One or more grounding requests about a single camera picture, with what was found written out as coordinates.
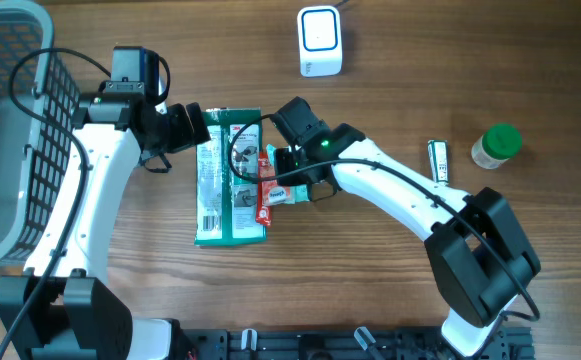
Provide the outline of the light teal snack pouch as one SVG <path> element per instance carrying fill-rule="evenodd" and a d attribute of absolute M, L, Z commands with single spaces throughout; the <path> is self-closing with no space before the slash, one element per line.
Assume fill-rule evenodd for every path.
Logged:
<path fill-rule="evenodd" d="M 268 144 L 266 146 L 266 153 L 272 166 L 275 166 L 275 151 L 276 148 Z M 296 204 L 301 202 L 311 201 L 311 192 L 307 185 L 292 186 L 287 190 L 288 195 L 284 200 L 284 204 Z"/>

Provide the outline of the red chocolate bar packet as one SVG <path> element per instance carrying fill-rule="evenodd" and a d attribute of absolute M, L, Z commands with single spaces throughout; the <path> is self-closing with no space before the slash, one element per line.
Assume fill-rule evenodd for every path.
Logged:
<path fill-rule="evenodd" d="M 258 158 L 258 177 L 268 176 L 270 169 L 270 162 L 265 152 L 259 153 Z M 263 226 L 271 225 L 271 205 L 269 200 L 269 193 L 273 187 L 272 181 L 265 181 L 258 184 L 258 203 L 255 221 Z"/>

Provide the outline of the large green 3M package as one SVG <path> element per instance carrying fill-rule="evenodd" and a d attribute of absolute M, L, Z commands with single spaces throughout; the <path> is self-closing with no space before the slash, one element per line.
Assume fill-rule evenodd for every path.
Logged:
<path fill-rule="evenodd" d="M 210 140 L 196 147 L 197 246 L 241 246 L 266 240 L 266 228 L 255 220 L 258 186 L 247 177 L 258 175 L 262 130 L 241 127 L 261 116 L 257 108 L 216 108 L 203 112 Z"/>

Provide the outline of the yogurt bottle red label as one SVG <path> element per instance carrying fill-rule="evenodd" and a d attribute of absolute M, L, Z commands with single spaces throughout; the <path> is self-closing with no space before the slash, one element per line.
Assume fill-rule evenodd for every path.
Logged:
<path fill-rule="evenodd" d="M 522 148 L 522 136 L 512 125 L 500 123 L 489 128 L 472 146 L 473 161 L 492 170 L 515 157 Z"/>

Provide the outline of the red yogurt label sleeve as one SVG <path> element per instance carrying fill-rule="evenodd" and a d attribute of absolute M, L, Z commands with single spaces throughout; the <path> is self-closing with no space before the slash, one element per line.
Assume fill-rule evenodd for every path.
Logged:
<path fill-rule="evenodd" d="M 265 206 L 289 204 L 294 201 L 294 190 L 289 186 L 282 186 L 277 180 L 261 183 L 262 202 Z"/>

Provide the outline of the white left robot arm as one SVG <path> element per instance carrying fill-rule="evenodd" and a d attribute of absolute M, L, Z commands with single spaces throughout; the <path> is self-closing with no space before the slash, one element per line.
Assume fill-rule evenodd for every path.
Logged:
<path fill-rule="evenodd" d="M 134 317 L 107 285 L 114 223 L 142 154 L 174 154 L 210 138 L 197 104 L 159 111 L 170 81 L 156 52 L 119 46 L 98 91 L 75 103 L 64 130 L 70 158 L 45 231 L 23 273 L 0 279 L 1 345 L 20 358 L 194 355 L 176 320 Z"/>

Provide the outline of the white barcode scanner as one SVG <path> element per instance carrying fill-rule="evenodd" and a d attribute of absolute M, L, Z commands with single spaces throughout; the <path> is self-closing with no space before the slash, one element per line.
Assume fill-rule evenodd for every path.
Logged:
<path fill-rule="evenodd" d="M 340 13 L 331 5 L 302 8 L 296 17 L 300 73 L 333 76 L 343 65 Z"/>

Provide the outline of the dark grey plastic basket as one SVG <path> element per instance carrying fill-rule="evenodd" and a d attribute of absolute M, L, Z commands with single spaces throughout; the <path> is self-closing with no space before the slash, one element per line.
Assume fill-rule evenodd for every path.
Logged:
<path fill-rule="evenodd" d="M 69 140 L 25 113 L 70 125 L 79 88 L 53 43 L 42 6 L 0 1 L 0 266 L 34 251 L 68 164 Z"/>

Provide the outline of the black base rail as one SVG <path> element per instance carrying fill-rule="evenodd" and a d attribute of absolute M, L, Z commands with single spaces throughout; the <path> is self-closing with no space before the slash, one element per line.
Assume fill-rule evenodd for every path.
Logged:
<path fill-rule="evenodd" d="M 397 328 L 392 331 L 241 332 L 217 329 L 186 330 L 183 359 L 215 360 L 436 360 L 460 359 L 438 327 Z"/>

